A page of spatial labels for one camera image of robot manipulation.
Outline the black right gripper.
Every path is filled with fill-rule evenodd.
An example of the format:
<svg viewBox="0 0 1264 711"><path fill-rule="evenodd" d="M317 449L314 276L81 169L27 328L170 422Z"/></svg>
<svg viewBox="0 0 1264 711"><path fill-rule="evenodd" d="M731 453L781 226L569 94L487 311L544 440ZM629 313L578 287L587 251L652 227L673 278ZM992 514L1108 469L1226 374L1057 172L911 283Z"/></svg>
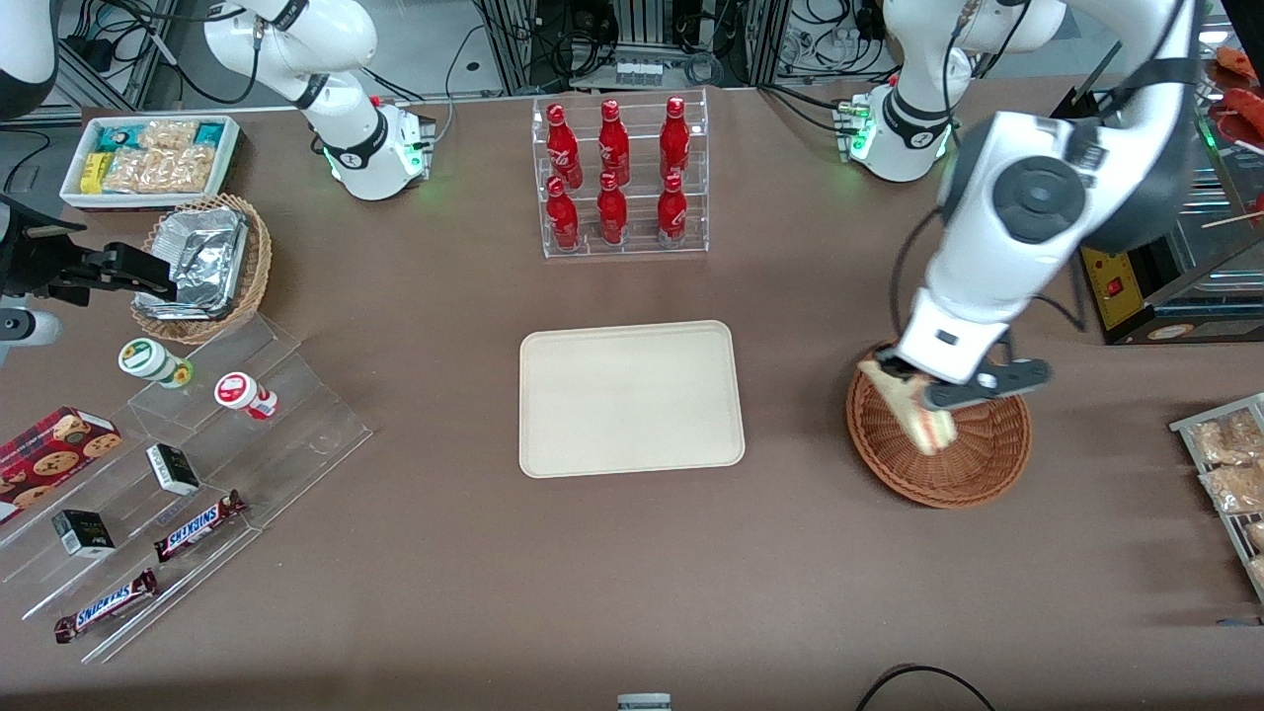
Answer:
<svg viewBox="0 0 1264 711"><path fill-rule="evenodd" d="M3 294L20 297L51 299L64 302L90 301L90 288L64 283L67 271L82 266L85 248L70 235L83 232L81 221L66 221L16 199L3 199ZM129 244L107 244L91 257L99 269L94 288L130 291L163 301L178 299L177 285L171 280L171 264Z"/></svg>

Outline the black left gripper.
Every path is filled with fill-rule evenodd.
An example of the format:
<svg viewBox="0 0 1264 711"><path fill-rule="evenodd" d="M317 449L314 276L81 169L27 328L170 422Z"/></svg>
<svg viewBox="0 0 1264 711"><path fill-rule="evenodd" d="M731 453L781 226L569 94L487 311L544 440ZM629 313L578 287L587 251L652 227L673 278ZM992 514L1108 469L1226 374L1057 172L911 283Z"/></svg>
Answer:
<svg viewBox="0 0 1264 711"><path fill-rule="evenodd" d="M951 411L980 401L980 396L1004 396L1012 388L1012 363L985 359L975 376L952 383L913 367L894 345L873 350L873 382L894 385L902 396L921 396L929 411Z"/></svg>

